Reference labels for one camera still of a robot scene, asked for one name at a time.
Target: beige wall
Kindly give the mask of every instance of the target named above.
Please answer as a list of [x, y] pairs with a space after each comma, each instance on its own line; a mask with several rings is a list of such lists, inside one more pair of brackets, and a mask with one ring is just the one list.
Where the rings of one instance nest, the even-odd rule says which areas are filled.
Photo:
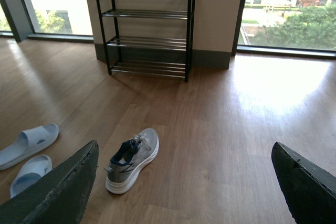
[[[103, 9], [109, 0], [101, 0]], [[240, 0], [196, 0], [194, 49], [231, 52]], [[185, 10], [186, 0], [117, 0], [119, 8]], [[88, 0], [91, 24], [96, 44], [102, 43], [96, 0]], [[185, 22], [180, 20], [120, 19], [123, 35], [152, 37], [185, 36]], [[112, 19], [105, 19], [107, 38], [113, 36]]]

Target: slide sandal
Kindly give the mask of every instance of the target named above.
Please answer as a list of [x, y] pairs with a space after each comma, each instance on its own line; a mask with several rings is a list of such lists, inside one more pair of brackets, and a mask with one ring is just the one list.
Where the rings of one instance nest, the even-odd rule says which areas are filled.
[[13, 198], [51, 171], [53, 165], [47, 155], [38, 155], [28, 160], [11, 184], [10, 198]]
[[59, 129], [56, 124], [22, 131], [12, 145], [0, 151], [0, 170], [16, 165], [47, 148], [56, 140], [58, 133]]

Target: dark gray shoe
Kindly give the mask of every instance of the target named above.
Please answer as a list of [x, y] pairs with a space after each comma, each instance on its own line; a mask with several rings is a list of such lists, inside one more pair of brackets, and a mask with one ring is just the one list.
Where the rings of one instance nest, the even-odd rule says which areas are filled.
[[122, 143], [118, 152], [105, 167], [106, 189], [114, 194], [126, 193], [136, 181], [139, 172], [158, 154], [159, 138], [155, 130], [145, 129]]

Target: shoe rack shelf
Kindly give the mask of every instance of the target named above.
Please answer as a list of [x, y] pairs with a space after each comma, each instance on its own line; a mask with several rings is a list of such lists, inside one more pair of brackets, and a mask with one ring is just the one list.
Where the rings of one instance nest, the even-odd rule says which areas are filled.
[[[154, 76], [169, 76], [184, 78], [188, 82], [188, 74], [192, 65], [193, 30], [195, 0], [187, 0], [187, 11], [180, 10], [138, 10], [118, 9], [116, 0], [111, 0], [112, 9], [102, 12], [100, 0], [97, 1], [99, 21], [104, 44], [104, 54], [108, 67], [108, 73], [129, 72], [139, 74], [150, 74]], [[103, 18], [113, 18], [115, 36], [106, 39]], [[185, 39], [177, 38], [149, 38], [123, 36], [119, 33], [119, 18], [147, 18], [147, 19], [179, 19], [186, 21]], [[108, 47], [117, 47], [118, 60], [110, 64]], [[143, 48], [158, 49], [162, 51], [182, 51], [184, 63], [161, 62], [161, 61], [126, 61], [123, 60], [121, 48]]]

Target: grass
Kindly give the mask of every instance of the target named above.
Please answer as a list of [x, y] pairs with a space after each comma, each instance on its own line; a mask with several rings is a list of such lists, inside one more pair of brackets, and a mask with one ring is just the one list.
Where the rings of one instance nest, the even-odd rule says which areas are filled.
[[241, 22], [243, 24], [259, 24], [259, 22], [254, 19], [243, 19]]

